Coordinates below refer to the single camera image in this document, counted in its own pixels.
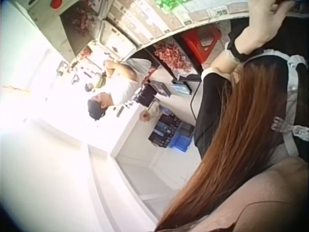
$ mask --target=red stool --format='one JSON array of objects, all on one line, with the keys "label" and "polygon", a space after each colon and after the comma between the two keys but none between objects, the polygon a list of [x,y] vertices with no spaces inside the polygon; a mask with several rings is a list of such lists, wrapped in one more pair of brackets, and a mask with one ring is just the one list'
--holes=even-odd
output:
[{"label": "red stool", "polygon": [[202,46],[197,35],[197,29],[192,29],[182,33],[182,38],[184,39],[184,41],[193,52],[200,64],[206,61],[217,41],[221,39],[220,31],[213,24],[209,24],[207,26],[210,36],[213,37],[211,44],[207,47]]}]

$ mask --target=t-shirt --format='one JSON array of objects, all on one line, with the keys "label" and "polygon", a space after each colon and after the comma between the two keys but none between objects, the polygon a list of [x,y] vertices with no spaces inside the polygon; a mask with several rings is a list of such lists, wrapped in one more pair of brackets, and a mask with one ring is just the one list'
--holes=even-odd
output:
[{"label": "t-shirt", "polygon": [[115,105],[123,104],[131,99],[135,91],[141,86],[143,78],[148,74],[151,67],[151,62],[146,59],[131,58],[122,63],[130,66],[136,72],[137,80],[133,81],[120,75],[117,71],[112,74],[102,90],[111,95]]}]

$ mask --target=hair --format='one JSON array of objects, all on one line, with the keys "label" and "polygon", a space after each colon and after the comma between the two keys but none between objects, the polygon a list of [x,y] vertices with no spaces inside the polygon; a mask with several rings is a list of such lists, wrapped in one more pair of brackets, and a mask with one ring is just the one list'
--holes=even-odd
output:
[{"label": "hair", "polygon": [[95,121],[100,120],[105,115],[106,108],[102,109],[99,102],[90,99],[87,104],[89,116]]},{"label": "hair", "polygon": [[93,89],[93,88],[90,88],[90,87],[88,86],[88,84],[85,84],[85,90],[86,90],[86,92],[90,92],[92,89]]},{"label": "hair", "polygon": [[273,118],[285,110],[286,92],[276,88],[275,68],[246,65],[223,97],[218,129],[199,167],[175,196],[155,232],[175,229],[209,215],[250,178],[264,171],[279,133]]}]

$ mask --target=black sleeve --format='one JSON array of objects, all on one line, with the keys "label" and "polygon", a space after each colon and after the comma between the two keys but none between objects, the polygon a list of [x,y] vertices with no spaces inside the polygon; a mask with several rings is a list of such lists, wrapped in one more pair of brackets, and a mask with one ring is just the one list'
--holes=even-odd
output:
[{"label": "black sleeve", "polygon": [[220,75],[209,73],[204,77],[203,97],[194,135],[194,143],[201,158],[204,157],[218,127],[224,87],[227,87],[228,91],[231,92],[232,85],[230,81]]}]

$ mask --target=wire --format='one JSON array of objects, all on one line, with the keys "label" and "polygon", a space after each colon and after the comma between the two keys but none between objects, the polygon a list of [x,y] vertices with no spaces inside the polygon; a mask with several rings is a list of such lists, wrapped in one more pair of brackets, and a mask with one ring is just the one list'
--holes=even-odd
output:
[{"label": "wire", "polygon": [[197,117],[196,117],[195,114],[194,114],[194,111],[193,111],[193,108],[192,108],[192,103],[193,103],[194,97],[195,97],[195,95],[197,94],[198,88],[199,88],[199,86],[201,85],[201,83],[202,83],[202,81],[199,82],[199,84],[198,84],[198,86],[197,86],[197,88],[196,88],[196,90],[195,90],[195,92],[194,92],[194,94],[193,94],[193,96],[192,96],[191,102],[190,102],[191,112],[192,112],[192,114],[193,114],[193,117],[194,117],[195,121],[197,121]]}]

